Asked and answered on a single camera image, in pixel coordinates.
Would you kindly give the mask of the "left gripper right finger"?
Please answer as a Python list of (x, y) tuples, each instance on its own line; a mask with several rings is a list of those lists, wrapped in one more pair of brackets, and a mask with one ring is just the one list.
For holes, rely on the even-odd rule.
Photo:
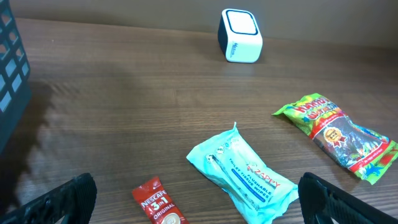
[(396, 218), (311, 172), (300, 178), (298, 195), (305, 224), (397, 224)]

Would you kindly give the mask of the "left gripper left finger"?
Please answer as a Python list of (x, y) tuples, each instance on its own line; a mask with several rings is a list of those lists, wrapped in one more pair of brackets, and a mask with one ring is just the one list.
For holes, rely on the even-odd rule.
[(79, 223), (88, 224), (96, 202), (93, 176), (81, 174), (1, 217), (2, 224)]

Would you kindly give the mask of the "teal wet wipes pack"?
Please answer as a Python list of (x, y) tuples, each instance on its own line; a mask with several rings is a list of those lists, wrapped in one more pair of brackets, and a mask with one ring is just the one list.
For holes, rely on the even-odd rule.
[(195, 146), (187, 159), (248, 223), (272, 223), (299, 197), (298, 185), (267, 167), (235, 126)]

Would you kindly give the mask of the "Haribo gummy candy bag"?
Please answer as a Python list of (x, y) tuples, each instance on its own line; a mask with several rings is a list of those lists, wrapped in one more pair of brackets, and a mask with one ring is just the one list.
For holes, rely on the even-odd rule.
[(397, 143), (353, 123), (334, 102), (314, 93), (274, 113), (285, 115), (336, 163), (375, 184), (397, 159)]

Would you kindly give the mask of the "red coffee stick sachet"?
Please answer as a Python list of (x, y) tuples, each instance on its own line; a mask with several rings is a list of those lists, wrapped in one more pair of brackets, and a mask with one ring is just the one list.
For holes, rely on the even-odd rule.
[(153, 224), (189, 224), (157, 176), (136, 187), (132, 196)]

